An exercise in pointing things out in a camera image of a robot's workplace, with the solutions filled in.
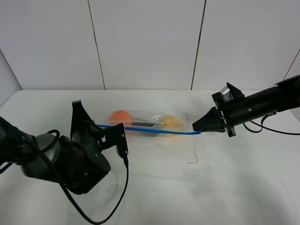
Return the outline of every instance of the black cable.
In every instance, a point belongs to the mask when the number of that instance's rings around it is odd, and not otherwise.
[[[47,147],[45,147],[44,149],[42,149],[43,153],[45,153],[48,150],[50,150],[51,148],[53,148],[54,145],[56,144],[56,142],[59,140],[59,138],[60,138],[60,132],[58,130],[50,130],[50,131],[47,132],[47,134],[53,134],[53,133],[55,133],[56,136],[55,136],[54,140]]]
[[[283,132],[283,131],[273,130],[273,129],[264,127],[264,126],[263,126],[263,122],[264,122],[269,116],[272,116],[272,115],[275,115],[275,114],[276,114],[276,113],[264,116],[264,117],[262,118],[262,120],[261,120],[261,125],[259,125],[258,123],[255,123],[255,122],[253,122],[253,121],[249,121],[249,122],[251,122],[251,123],[253,123],[253,124],[255,124],[255,125],[261,127],[260,130],[257,130],[257,131],[256,131],[256,130],[251,130],[250,128],[248,128],[248,127],[246,126],[245,123],[243,123],[243,125],[244,125],[244,127],[245,127],[248,131],[250,131],[250,132],[252,132],[252,133],[259,133],[259,132],[261,132],[263,129],[266,129],[266,130],[273,131],[273,132],[276,132],[276,133],[279,133],[279,134],[284,134],[284,135],[300,135],[300,133],[288,133],[288,132]]]
[[[2,167],[0,169],[0,174],[4,173],[11,165],[12,163],[7,163],[4,167]]]
[[[23,136],[24,139],[28,142],[28,144],[36,151],[36,153],[47,163],[47,165],[49,166],[50,170],[53,172],[54,176],[56,177],[56,179],[59,182],[59,185],[61,187],[61,189],[63,190],[63,192],[66,194],[68,200],[74,205],[74,207],[76,208],[76,210],[80,213],[80,215],[86,219],[89,223],[91,224],[95,224],[95,225],[100,225],[103,224],[105,222],[107,222],[112,215],[115,213],[117,207],[119,206],[119,204],[121,203],[124,194],[126,192],[127,189],[127,185],[128,185],[128,178],[129,178],[129,169],[128,166],[126,166],[126,171],[127,171],[127,177],[126,177],[126,184],[123,190],[123,193],[121,195],[121,198],[119,199],[117,205],[115,206],[115,208],[113,209],[113,211],[111,212],[111,214],[104,220],[100,221],[100,222],[95,222],[93,220],[91,220],[84,212],[83,210],[80,208],[80,206],[76,203],[76,201],[74,200],[74,198],[71,196],[71,194],[69,193],[68,189],[65,187],[64,185],[64,181],[63,179],[60,177],[59,173],[57,172],[57,170],[55,169],[54,165],[50,162],[50,160],[48,159],[48,157],[26,136]]]

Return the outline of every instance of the yellow object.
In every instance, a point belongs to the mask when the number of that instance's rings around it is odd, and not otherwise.
[[[177,117],[172,115],[167,115],[161,118],[161,122],[163,124],[163,128],[171,131],[184,131],[184,122],[179,120]]]

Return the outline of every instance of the white tabletop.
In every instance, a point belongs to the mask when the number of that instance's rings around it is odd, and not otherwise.
[[[0,116],[38,135],[57,129],[69,136],[72,101],[97,122],[118,109],[184,113],[201,118],[216,91],[24,90]],[[246,95],[254,91],[244,91]],[[300,132],[289,112],[265,126]],[[127,134],[129,185],[108,225],[295,225],[300,224],[300,138],[236,127],[237,136],[203,133],[174,137]],[[104,151],[112,171],[88,194],[74,195],[96,221],[108,216],[125,185],[125,167],[115,149]],[[85,225],[58,184],[25,177],[19,166],[0,176],[0,224]]]

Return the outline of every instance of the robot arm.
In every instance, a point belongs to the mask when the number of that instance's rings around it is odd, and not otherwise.
[[[276,87],[245,97],[230,83],[212,95],[216,104],[193,124],[195,131],[227,132],[235,136],[234,126],[300,106],[300,75],[278,82]]]
[[[31,136],[0,117],[0,165],[4,162],[21,166],[22,172],[32,178],[57,182],[46,162],[39,157],[26,140],[31,140],[47,156],[63,179],[65,186],[75,194],[88,193],[111,170],[101,151],[114,145],[128,167],[128,148],[123,124],[101,129],[84,110],[81,101],[72,103],[71,140],[59,137],[56,130]]]

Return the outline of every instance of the orange ball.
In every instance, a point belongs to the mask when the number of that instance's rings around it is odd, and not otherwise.
[[[123,123],[124,125],[131,125],[131,116],[124,110],[114,111],[109,117],[110,124]]]

